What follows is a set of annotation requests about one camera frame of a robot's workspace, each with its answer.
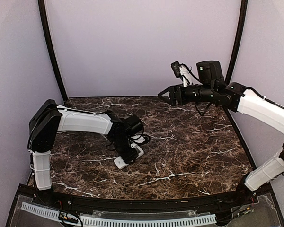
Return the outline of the white remote control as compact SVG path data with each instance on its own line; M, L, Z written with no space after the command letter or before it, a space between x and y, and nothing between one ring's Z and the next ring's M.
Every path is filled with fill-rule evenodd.
M144 151L140 146L137 145L130 148L128 153L115 158L114 164L118 169L123 169L129 164L132 164L136 159L140 158L142 155L144 155Z

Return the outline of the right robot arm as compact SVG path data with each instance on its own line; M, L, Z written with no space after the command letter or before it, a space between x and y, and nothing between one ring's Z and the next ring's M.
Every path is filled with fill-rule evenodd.
M207 102L233 112L251 116L275 128L284 135L284 107L259 94L254 88L233 82L225 84L219 61L202 61L196 64L198 77L187 65L178 61L171 68L182 83L172 85L158 93L158 98L171 106ZM265 183L284 175L284 143L282 150L250 172L232 194L232 201L242 205Z

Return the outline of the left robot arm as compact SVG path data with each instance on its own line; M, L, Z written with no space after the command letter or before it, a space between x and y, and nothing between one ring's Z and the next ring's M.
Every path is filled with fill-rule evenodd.
M114 163L119 169L133 163L144 154L141 145L150 141L144 134L141 119L132 115L119 118L112 111L89 112L67 108L48 99L29 122L31 168L39 199L47 206L57 203L57 195L52 192L50 154L56 134L63 131L91 132L105 135L112 150L118 153Z

